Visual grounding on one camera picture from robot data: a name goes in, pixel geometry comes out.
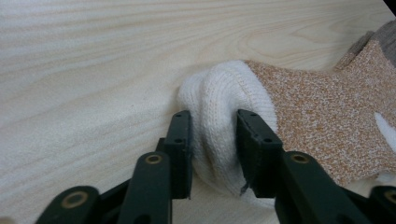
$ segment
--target light wood surface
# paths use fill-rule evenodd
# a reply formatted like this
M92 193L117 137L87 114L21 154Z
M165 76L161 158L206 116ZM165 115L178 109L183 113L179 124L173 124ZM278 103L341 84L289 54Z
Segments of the light wood surface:
M231 59L329 69L393 18L379 0L0 1L0 223L34 222L64 189L129 178L195 71ZM195 178L174 223L276 215Z

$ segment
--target black plastic part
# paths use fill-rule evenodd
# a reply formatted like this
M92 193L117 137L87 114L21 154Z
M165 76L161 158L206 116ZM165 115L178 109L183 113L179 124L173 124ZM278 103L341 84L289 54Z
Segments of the black plastic part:
M99 222L100 224L117 223L129 182L130 179L100 196L101 204L99 207L99 214L102 216Z
M297 206L294 204L291 195L284 185L279 185L275 200L275 210L279 223L300 224L303 219L299 214Z
M370 209L369 204L368 204L368 199L349 190L349 189L344 189L341 188L345 195L349 198L350 201L352 201L355 206L364 214L366 215L373 223L375 223L375 220L373 217L376 216L375 211Z
M371 223L308 154L286 152L281 175L303 223Z
M168 155L150 152L141 156L134 168L117 223L171 223L170 178Z
M384 0L384 2L385 2L385 4L387 4L388 8L393 13L393 15L396 16L396 2L395 2L395 0Z
M160 139L156 151L168 154L171 160L172 199L190 198L191 168L191 115L187 110L172 117L165 139Z
M257 198L274 198L283 143L256 113L238 110L236 148L244 177Z
M94 213L98 202L99 193L93 187L67 189L52 200L36 223L97 223L98 216Z
M396 188L374 187L368 199L375 223L396 223Z

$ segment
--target knit fabric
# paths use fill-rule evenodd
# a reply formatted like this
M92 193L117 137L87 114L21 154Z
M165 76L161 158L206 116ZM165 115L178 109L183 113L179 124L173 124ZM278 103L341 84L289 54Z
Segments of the knit fabric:
M191 111L193 166L207 184L239 195L235 113L258 113L285 150L312 155L340 185L396 173L396 21L369 32L332 71L221 63L189 77L178 101ZM251 199L251 192L246 196Z

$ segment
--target tan knit sock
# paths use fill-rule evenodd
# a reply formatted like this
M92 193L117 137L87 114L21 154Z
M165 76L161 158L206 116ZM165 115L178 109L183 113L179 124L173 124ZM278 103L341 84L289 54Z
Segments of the tan knit sock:
M332 71L246 64L271 97L285 150L312 155L341 185L396 173L396 21L367 33Z

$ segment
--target rolled sock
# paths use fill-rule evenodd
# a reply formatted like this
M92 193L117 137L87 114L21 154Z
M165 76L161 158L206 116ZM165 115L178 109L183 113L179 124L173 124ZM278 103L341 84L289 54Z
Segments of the rolled sock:
M239 196L246 181L236 157L235 114L246 109L269 124L285 150L312 155L337 184L396 174L395 51L391 21L367 33L331 71L230 61L187 78L177 99L191 112L196 173ZM257 202L251 191L242 198Z

